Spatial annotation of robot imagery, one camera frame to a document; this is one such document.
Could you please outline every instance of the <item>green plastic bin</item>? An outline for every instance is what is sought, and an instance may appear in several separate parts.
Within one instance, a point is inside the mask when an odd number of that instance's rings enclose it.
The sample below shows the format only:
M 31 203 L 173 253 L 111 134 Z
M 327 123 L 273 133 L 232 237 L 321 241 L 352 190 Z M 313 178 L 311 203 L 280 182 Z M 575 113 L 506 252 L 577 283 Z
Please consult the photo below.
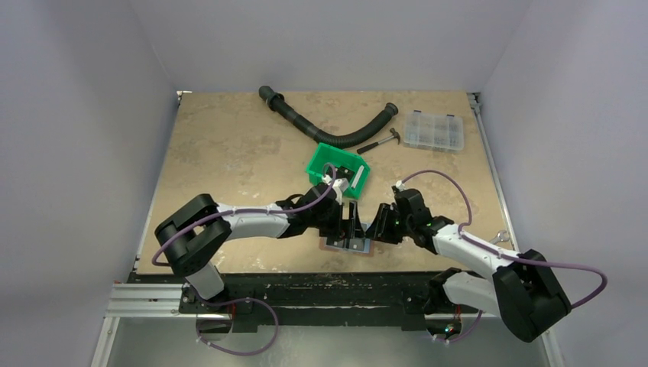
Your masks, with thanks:
M 317 150 L 315 150 L 315 154 L 310 158 L 310 162 L 308 163 L 308 166 L 306 166 L 306 173 L 308 174 L 308 180 L 310 183 L 317 185 L 322 182 L 324 164 L 327 163 L 333 164 L 337 168 L 342 166 L 347 167 L 356 174 L 358 174 L 360 167 L 364 166 L 364 170 L 362 171 L 355 187 L 351 188 L 351 185 L 356 178 L 354 176 L 348 183 L 348 189 L 343 193 L 344 196 L 359 199 L 362 188 L 365 187 L 365 182 L 367 182 L 367 177 L 369 177 L 369 171 L 371 170 L 367 162 L 357 154 L 349 153 L 324 143 L 319 143 Z

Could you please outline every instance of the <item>hammer head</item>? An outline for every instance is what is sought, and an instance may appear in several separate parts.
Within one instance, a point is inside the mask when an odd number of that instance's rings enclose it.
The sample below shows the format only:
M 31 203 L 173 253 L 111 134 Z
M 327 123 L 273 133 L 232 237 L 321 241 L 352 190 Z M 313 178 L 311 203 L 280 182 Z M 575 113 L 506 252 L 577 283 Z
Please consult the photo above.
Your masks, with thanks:
M 389 132 L 398 140 L 398 144 L 400 144 L 400 134 L 396 131 L 396 129 L 390 128 Z

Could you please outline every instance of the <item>white wall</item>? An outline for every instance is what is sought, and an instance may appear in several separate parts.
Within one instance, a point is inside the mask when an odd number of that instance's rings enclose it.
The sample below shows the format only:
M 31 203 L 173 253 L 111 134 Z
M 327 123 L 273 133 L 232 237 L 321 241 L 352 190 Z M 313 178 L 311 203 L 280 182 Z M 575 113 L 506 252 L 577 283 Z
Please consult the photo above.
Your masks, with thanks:
M 646 365 L 648 3 L 536 0 L 484 88 L 522 248 L 608 289 L 557 326 L 571 366 Z M 572 301 L 598 283 L 557 271 Z
M 131 0 L 194 91 L 480 90 L 530 0 Z
M 0 5 L 0 365 L 89 365 L 174 99 L 128 0 Z

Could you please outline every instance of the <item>hammer handle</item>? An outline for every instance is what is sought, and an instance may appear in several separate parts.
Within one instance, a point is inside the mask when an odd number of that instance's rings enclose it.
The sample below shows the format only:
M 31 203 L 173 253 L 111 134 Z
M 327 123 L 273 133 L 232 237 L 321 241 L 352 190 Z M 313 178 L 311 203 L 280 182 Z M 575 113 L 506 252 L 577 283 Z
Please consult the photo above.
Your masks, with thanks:
M 373 143 L 369 145 L 365 145 L 364 147 L 360 148 L 357 150 L 358 154 L 365 153 L 366 151 L 370 151 L 373 148 L 376 148 L 380 143 L 378 141 L 374 141 Z

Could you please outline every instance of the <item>small metal part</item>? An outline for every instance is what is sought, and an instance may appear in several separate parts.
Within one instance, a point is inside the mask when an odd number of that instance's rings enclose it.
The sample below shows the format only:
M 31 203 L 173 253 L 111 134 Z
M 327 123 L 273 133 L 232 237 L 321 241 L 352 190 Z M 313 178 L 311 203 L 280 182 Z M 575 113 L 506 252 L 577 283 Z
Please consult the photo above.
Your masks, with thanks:
M 355 187 L 358 185 L 360 177 L 362 176 L 362 172 L 364 171 L 365 171 L 365 166 L 360 166 L 358 172 L 355 174 L 355 177 L 353 178 L 353 183 L 351 184 L 352 189 L 355 189 Z
M 493 245 L 496 245 L 500 242 L 509 242 L 510 241 L 510 235 L 508 234 L 508 231 L 502 229 L 500 232 L 497 233 L 497 235 L 491 239 L 489 242 L 492 243 Z

